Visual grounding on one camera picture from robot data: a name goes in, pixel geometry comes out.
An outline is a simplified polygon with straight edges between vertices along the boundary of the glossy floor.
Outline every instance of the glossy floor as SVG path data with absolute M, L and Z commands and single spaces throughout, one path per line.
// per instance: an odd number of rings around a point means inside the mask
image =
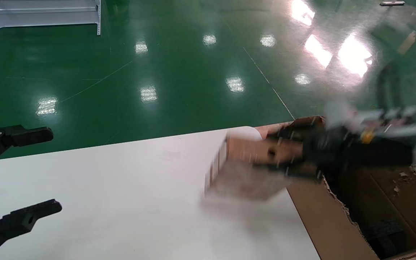
M 103 0 L 95 25 L 0 30 L 0 126 L 48 126 L 13 157 L 376 107 L 395 64 L 416 105 L 416 1 Z

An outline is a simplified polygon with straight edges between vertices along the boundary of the open cardboard box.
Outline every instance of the open cardboard box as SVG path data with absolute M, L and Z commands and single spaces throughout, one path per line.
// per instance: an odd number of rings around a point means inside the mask
M 271 145 L 281 159 L 300 149 L 290 142 L 227 138 L 207 175 L 206 192 L 265 200 L 286 188 L 322 260 L 416 256 L 416 168 L 352 168 L 330 183 L 291 182 L 253 166 L 274 163 L 267 155 Z

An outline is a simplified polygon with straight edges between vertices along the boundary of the white table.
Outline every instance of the white table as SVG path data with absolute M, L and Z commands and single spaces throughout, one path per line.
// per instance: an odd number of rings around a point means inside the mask
M 204 198 L 227 131 L 0 160 L 0 217 L 63 206 L 8 240 L 0 260 L 318 260 L 287 191 L 262 203 Z

